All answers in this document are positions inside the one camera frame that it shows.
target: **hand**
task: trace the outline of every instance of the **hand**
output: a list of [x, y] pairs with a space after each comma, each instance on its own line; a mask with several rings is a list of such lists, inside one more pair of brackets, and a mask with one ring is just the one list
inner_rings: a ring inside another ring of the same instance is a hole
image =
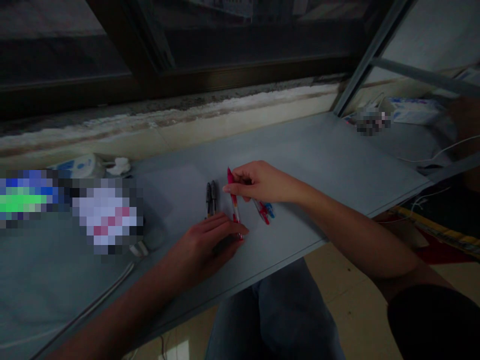
[[235, 255], [243, 240], [232, 242], [216, 256], [212, 250], [228, 235], [238, 233], [246, 235], [249, 231], [219, 212], [192, 226], [158, 263], [158, 273], [179, 294], [215, 274]]
[[303, 184], [265, 161], [249, 162], [231, 173], [236, 183], [224, 186], [223, 191], [240, 195], [246, 202], [250, 198], [268, 203], [295, 202]]

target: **white cable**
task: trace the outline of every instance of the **white cable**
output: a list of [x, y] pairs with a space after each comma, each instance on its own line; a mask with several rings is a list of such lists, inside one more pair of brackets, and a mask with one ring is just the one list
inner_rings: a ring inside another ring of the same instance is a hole
[[423, 198], [428, 198], [428, 197], [431, 197], [433, 195], [437, 195], [437, 194], [440, 194], [440, 193], [443, 193], [444, 191], [447, 191], [448, 189], [450, 189], [451, 186], [447, 187], [447, 188], [444, 188], [443, 190], [440, 190], [440, 191], [437, 191], [437, 192], [434, 192], [433, 194], [428, 194], [428, 195], [423, 195], [423, 196], [420, 196], [417, 200], [415, 200], [415, 202], [412, 204], [411, 206], [411, 209], [410, 209], [410, 214], [407, 216], [407, 217], [404, 217], [404, 218], [401, 218], [399, 220], [393, 220], [393, 221], [377, 221], [377, 224], [391, 224], [391, 223], [398, 223], [400, 221], [403, 221], [403, 220], [407, 220], [409, 219], [413, 214], [414, 214], [414, 208], [418, 205], [418, 202], [423, 199]]
[[135, 352], [133, 353], [133, 355], [131, 356], [131, 358], [129, 358], [128, 360], [134, 360], [135, 359], [135, 356], [137, 356], [137, 353], [139, 352], [139, 349], [137, 348], [135, 350]]
[[46, 337], [50, 334], [53, 334], [57, 332], [57, 334], [51, 339], [47, 345], [45, 345], [42, 349], [40, 349], [39, 352], [37, 352], [32, 359], [35, 359], [38, 355], [40, 355], [48, 346], [50, 346], [51, 343], [53, 343], [61, 334], [63, 334], [65, 331], [67, 331], [73, 324], [75, 324], [77, 321], [80, 321], [81, 319], [85, 318], [89, 314], [91, 314], [96, 308], [100, 306], [101, 303], [105, 301], [106, 298], [110, 296], [110, 294], [115, 291], [121, 283], [130, 275], [132, 270], [135, 267], [135, 263], [131, 262], [128, 264], [128, 266], [125, 268], [123, 273], [118, 277], [118, 279], [106, 290], [103, 292], [102, 295], [100, 295], [94, 302], [92, 302], [90, 305], [88, 305], [80, 314], [78, 314], [73, 320], [71, 320], [69, 323], [67, 323], [65, 326], [60, 326], [56, 327], [54, 329], [39, 333], [37, 335], [33, 335], [30, 337], [26, 337], [20, 340], [16, 341], [11, 341], [11, 342], [6, 342], [3, 344], [0, 344], [0, 349], [8, 349], [12, 348], [21, 344], [29, 343], [37, 339], [41, 339], [43, 337]]
[[437, 158], [437, 156], [439, 156], [441, 153], [443, 153], [444, 151], [447, 151], [448, 149], [451, 149], [461, 143], [464, 143], [468, 140], [472, 140], [472, 139], [476, 139], [476, 138], [480, 138], [480, 135], [475, 135], [475, 136], [472, 136], [472, 137], [469, 137], [469, 138], [466, 138], [462, 141], [459, 141], [459, 142], [456, 142], [454, 143], [453, 145], [450, 145], [449, 147], [446, 147], [444, 148], [443, 150], [440, 150], [439, 152], [436, 153], [436, 155], [432, 158], [429, 158], [429, 159], [423, 159], [423, 160], [408, 160], [408, 159], [404, 159], [404, 158], [401, 158], [401, 157], [397, 157], [398, 160], [402, 160], [402, 161], [406, 161], [406, 162], [409, 162], [409, 163], [423, 163], [423, 162], [426, 162], [426, 161], [432, 161], [432, 160], [435, 160]]
[[26, 337], [26, 338], [23, 338], [23, 339], [20, 339], [20, 340], [16, 340], [16, 341], [11, 341], [11, 342], [6, 342], [6, 343], [3, 343], [3, 344], [0, 344], [0, 350], [3, 350], [3, 349], [8, 349], [8, 348], [13, 348], [15, 346], [18, 346], [18, 345], [21, 345], [21, 344], [25, 344], [25, 343], [29, 343], [29, 342], [32, 342], [34, 340], [37, 340], [37, 339], [41, 339], [43, 337], [46, 337], [50, 334], [53, 334], [59, 330], [61, 330], [63, 328], [63, 326], [59, 326], [59, 327], [56, 327], [56, 328], [53, 328], [49, 331], [45, 331], [45, 332], [42, 332], [42, 333], [39, 333], [37, 335], [33, 335], [33, 336], [30, 336], [30, 337]]

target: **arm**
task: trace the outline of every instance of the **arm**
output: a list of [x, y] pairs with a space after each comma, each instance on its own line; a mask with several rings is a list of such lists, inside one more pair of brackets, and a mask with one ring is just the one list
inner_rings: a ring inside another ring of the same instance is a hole
[[181, 292], [199, 284], [231, 259], [243, 241], [218, 256], [212, 249], [230, 234], [248, 233], [224, 213], [194, 225], [125, 294], [47, 358], [120, 359], [139, 330]]
[[335, 247], [373, 280], [387, 301], [416, 284], [452, 287], [390, 231], [268, 163], [251, 162], [234, 169], [233, 175], [237, 183], [225, 186], [226, 192], [246, 201], [299, 205]]

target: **leg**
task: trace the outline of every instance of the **leg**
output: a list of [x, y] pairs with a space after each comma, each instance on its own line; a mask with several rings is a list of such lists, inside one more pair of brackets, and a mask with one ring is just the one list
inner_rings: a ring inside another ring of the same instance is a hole
[[303, 258], [252, 286], [263, 342], [282, 359], [344, 359], [337, 326]]
[[218, 307], [206, 360], [268, 359], [260, 335], [259, 303], [252, 288], [235, 294]]

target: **tile floor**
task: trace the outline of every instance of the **tile floor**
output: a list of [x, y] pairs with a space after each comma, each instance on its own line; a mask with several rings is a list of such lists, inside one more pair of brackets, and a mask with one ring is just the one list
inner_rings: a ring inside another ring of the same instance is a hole
[[[401, 360], [387, 321], [387, 303], [374, 284], [330, 243], [305, 256], [305, 260], [336, 321], [346, 358]], [[433, 268], [480, 305], [480, 264]], [[214, 306], [164, 334], [165, 358], [203, 359], [216, 311]], [[161, 348], [158, 337], [140, 347], [135, 360], [162, 360]]]

